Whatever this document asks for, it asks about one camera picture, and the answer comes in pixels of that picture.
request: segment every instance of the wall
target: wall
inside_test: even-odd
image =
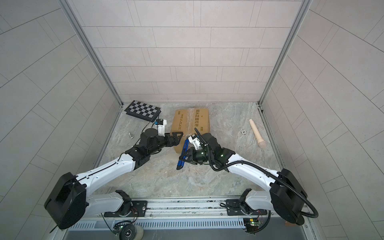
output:
[[[69,3],[124,102],[258,101],[301,5]]]
[[[56,0],[0,1],[0,239],[54,227],[48,194],[92,167],[118,109]]]
[[[384,236],[383,16],[383,1],[313,0],[263,105],[323,239]]]

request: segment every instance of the gray marble surface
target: gray marble surface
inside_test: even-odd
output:
[[[211,134],[217,138],[221,147],[232,149],[245,159],[261,166],[280,170],[255,103],[154,103],[153,105],[161,108],[160,118],[168,121],[166,132],[170,131],[177,109],[208,108]],[[250,118],[254,120],[267,142],[267,148],[264,150],[257,146],[249,125]],[[122,152],[131,148],[147,123],[145,120],[126,115],[123,111],[101,164],[119,157]],[[246,135],[241,134],[242,129],[247,131]],[[133,133],[135,137],[130,139],[128,132]],[[184,197],[241,195],[247,188],[262,190],[241,176],[226,171],[214,172],[206,165],[185,163],[182,170],[176,170],[178,158],[179,154],[176,154],[173,147],[165,147],[161,153],[151,156],[150,161],[142,167],[117,177],[94,194],[121,189],[133,198]]]

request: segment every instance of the chessboard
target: chessboard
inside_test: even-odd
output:
[[[131,104],[124,111],[128,115],[141,118],[149,122],[154,122],[161,113],[160,108],[139,101],[131,102]]]

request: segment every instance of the checkered board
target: checkered board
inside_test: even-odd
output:
[[[131,104],[124,111],[126,111],[128,115],[141,118],[149,122],[154,122],[161,112],[158,107],[138,101],[131,102]]]

